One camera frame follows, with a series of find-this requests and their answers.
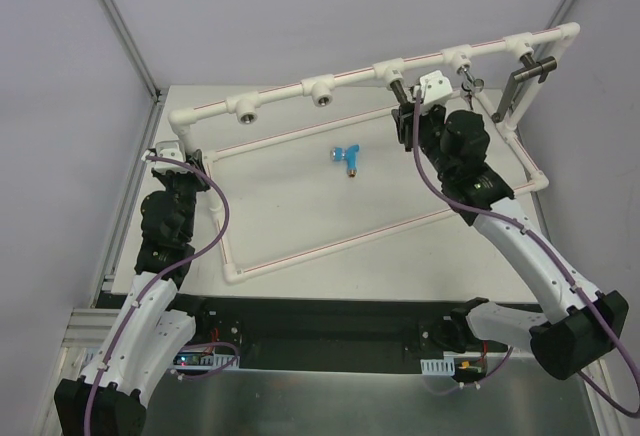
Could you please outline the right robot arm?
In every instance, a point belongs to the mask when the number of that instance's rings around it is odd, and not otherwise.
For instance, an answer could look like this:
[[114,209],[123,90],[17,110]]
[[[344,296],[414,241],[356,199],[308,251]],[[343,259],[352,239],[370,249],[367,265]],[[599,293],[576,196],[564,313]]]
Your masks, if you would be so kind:
[[456,353],[483,341],[524,349],[558,380],[616,349],[628,302],[581,276],[529,223],[512,188],[486,161],[490,136],[482,116],[439,104],[416,114],[412,103],[403,103],[392,117],[400,144],[436,170],[438,197],[500,252],[541,309],[476,297],[431,328],[434,344]]

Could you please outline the dark bronze faucet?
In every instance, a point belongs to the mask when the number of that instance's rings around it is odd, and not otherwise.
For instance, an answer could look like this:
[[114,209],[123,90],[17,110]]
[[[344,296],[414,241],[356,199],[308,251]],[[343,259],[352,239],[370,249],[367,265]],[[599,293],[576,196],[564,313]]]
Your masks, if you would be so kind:
[[406,89],[400,80],[392,81],[389,84],[389,89],[395,96],[398,107],[392,111],[393,116],[401,116],[405,114],[413,114],[416,110],[420,109],[420,104],[407,95]]

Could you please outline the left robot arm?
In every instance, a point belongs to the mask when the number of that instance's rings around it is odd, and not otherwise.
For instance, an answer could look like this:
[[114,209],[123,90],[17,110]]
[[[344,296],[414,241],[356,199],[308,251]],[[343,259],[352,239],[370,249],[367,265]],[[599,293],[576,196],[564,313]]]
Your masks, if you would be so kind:
[[197,195],[214,188],[197,155],[179,143],[157,145],[144,161],[162,185],[141,205],[142,243],[124,303],[90,362],[54,393],[65,435],[138,435],[151,396],[174,357],[188,343],[204,343],[210,319],[172,308],[199,251],[193,238]]

